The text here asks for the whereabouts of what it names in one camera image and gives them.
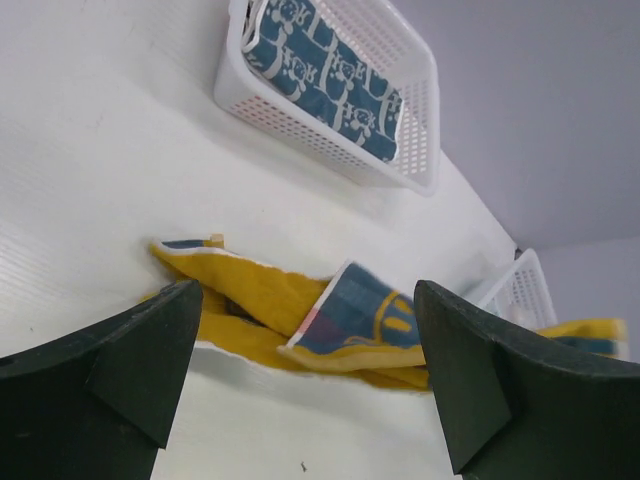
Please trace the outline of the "yellow patterned towel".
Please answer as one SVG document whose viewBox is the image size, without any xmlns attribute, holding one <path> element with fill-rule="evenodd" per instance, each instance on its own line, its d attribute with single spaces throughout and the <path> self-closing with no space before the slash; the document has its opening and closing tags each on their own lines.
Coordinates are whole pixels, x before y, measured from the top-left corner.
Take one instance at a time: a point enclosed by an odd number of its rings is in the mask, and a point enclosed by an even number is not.
<svg viewBox="0 0 640 480">
<path fill-rule="evenodd" d="M 281 270 L 213 239 L 153 241 L 150 253 L 203 292 L 197 339 L 269 368 L 430 388 L 411 297 L 355 262 L 331 278 Z"/>
</svg>

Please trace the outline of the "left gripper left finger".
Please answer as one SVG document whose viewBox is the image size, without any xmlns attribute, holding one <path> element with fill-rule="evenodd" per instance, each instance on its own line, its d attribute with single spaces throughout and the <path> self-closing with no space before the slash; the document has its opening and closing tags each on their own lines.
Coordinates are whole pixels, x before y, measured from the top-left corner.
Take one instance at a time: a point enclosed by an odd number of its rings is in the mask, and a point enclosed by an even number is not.
<svg viewBox="0 0 640 480">
<path fill-rule="evenodd" d="M 176 282 L 2 358 L 2 478 L 150 478 L 169 440 L 202 301 L 198 282 Z"/>
</svg>

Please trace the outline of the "blue white patterned towel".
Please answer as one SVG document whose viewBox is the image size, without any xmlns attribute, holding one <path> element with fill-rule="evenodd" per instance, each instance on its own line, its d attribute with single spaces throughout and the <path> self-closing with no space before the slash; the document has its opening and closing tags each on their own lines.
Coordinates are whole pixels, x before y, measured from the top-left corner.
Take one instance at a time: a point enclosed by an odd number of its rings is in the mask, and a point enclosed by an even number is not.
<svg viewBox="0 0 640 480">
<path fill-rule="evenodd" d="M 339 37 L 314 2 L 250 1 L 241 51 L 254 75 L 291 103 L 380 161 L 396 158 L 399 90 Z"/>
</svg>

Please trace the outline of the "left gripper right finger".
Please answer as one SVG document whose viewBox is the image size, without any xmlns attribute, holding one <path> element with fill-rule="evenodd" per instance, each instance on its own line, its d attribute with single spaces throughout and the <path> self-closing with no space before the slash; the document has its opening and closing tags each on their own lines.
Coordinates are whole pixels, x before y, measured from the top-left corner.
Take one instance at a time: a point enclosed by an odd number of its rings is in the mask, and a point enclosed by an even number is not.
<svg viewBox="0 0 640 480">
<path fill-rule="evenodd" d="M 639 367 L 496 317 L 432 281 L 414 305 L 447 450 L 465 479 L 635 479 Z"/>
</svg>

